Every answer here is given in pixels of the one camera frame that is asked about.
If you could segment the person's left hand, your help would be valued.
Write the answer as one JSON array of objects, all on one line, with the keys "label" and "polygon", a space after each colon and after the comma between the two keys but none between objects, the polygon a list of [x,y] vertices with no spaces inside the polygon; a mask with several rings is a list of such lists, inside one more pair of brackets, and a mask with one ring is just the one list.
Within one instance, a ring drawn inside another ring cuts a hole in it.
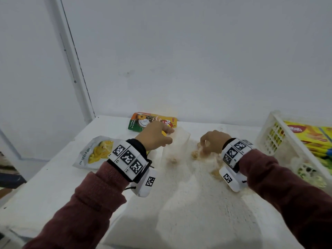
[{"label": "person's left hand", "polygon": [[144,146],[146,151],[152,151],[159,147],[164,147],[157,146],[157,139],[160,136],[164,136],[162,132],[165,132],[166,134],[172,134],[174,131],[175,129],[165,125],[163,122],[154,121],[149,123],[147,127],[144,128],[144,130],[135,137],[135,140],[139,141]]}]

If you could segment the person's right hand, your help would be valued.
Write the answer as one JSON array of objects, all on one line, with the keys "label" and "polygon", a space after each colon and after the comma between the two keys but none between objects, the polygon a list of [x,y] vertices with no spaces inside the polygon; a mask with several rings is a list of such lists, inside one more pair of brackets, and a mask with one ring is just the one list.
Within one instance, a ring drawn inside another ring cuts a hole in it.
[{"label": "person's right hand", "polygon": [[209,131],[205,134],[211,134],[210,136],[210,150],[211,153],[221,154],[224,145],[226,142],[232,139],[232,137],[224,132],[220,132],[217,130]]}]

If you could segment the clear plastic bag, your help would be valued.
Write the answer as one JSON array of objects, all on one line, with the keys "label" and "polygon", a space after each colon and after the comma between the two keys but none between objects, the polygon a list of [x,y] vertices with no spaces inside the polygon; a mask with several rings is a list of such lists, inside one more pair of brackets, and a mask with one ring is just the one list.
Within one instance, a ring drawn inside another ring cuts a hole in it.
[{"label": "clear plastic bag", "polygon": [[105,246],[141,249],[302,249],[281,215],[250,189],[234,193],[210,172],[214,159],[193,161],[191,152],[208,131],[228,132],[254,142],[259,127],[182,122],[191,133],[182,164],[168,166],[155,154],[158,170],[146,198],[124,192],[127,204],[112,216]]}]

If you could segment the person's right forearm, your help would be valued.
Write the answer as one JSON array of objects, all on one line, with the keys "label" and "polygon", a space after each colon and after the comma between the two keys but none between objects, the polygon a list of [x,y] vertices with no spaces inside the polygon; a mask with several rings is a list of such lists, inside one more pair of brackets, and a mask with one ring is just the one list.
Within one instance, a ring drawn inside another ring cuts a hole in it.
[{"label": "person's right forearm", "polygon": [[259,150],[245,154],[238,165],[249,188],[281,214],[305,249],[332,249],[332,197]]}]

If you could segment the person's left forearm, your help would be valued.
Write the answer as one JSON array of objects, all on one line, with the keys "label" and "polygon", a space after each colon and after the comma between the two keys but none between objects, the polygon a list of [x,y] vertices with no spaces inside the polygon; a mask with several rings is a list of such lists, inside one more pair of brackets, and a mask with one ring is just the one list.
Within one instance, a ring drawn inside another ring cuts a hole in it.
[{"label": "person's left forearm", "polygon": [[69,202],[22,249],[96,249],[112,214],[126,203],[122,192],[128,185],[120,172],[104,162],[96,173],[87,174]]}]

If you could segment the tan food pieces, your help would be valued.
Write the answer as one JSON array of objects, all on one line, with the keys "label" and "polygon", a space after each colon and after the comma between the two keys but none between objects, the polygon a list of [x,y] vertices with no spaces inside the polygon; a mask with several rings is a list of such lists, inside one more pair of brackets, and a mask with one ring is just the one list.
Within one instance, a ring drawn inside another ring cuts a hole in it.
[{"label": "tan food pieces", "polygon": [[207,169],[211,177],[222,181],[223,178],[219,170],[223,167],[223,161],[219,154],[214,152],[209,154],[204,153],[201,143],[198,142],[196,149],[191,152],[191,156],[194,161],[198,161],[200,165],[203,165],[203,168]]}]

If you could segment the white pouch with yellow fruit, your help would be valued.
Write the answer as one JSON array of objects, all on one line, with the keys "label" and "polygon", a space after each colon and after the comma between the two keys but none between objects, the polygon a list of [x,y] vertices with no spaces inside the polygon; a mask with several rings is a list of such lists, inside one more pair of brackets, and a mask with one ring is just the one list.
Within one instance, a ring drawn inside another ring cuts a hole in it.
[{"label": "white pouch with yellow fruit", "polygon": [[121,139],[97,136],[85,145],[72,166],[79,169],[97,170],[103,162],[108,160],[110,153],[120,142]]}]

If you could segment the white plastic basket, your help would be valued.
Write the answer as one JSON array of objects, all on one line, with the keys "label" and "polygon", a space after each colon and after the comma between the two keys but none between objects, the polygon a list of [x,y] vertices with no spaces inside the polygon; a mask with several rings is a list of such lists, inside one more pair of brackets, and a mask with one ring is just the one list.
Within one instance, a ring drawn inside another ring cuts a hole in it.
[{"label": "white plastic basket", "polygon": [[332,118],[299,117],[275,110],[270,112],[255,142],[261,152],[274,156],[279,165],[289,168],[296,175],[303,163],[309,163],[327,183],[322,190],[332,196],[332,157],[313,155],[284,121],[332,127]]}]

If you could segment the yellow biscuit packet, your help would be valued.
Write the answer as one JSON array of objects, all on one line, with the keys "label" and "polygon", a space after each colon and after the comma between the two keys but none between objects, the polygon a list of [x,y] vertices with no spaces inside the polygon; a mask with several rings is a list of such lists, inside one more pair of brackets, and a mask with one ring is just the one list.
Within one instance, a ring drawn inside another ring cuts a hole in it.
[{"label": "yellow biscuit packet", "polygon": [[332,127],[284,121],[295,136],[317,157],[332,157]]}]

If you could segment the green white packet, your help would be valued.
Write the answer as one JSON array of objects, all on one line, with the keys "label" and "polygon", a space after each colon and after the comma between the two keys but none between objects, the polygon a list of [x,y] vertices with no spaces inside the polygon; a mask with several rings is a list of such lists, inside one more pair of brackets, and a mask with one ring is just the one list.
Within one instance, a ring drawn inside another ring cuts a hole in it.
[{"label": "green white packet", "polygon": [[297,169],[297,174],[301,179],[317,188],[324,189],[327,186],[327,183],[323,177],[320,176],[317,170],[314,169],[309,163],[303,163]]}]

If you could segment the dark blue object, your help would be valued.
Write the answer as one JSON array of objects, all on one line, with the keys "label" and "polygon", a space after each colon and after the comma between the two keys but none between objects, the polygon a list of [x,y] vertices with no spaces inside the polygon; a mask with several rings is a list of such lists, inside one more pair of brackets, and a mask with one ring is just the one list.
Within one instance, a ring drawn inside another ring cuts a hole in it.
[{"label": "dark blue object", "polygon": [[27,181],[20,174],[7,174],[0,172],[0,188],[17,189]]}]

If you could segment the white door frame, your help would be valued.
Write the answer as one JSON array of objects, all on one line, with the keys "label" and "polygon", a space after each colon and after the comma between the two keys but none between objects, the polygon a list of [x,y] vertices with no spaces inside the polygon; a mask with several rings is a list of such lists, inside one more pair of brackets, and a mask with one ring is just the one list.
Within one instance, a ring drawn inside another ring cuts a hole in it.
[{"label": "white door frame", "polygon": [[64,10],[63,0],[43,1],[55,30],[56,39],[60,45],[64,62],[69,72],[84,121],[88,125],[95,119],[96,115],[82,72],[81,63],[77,54],[66,12]]}]

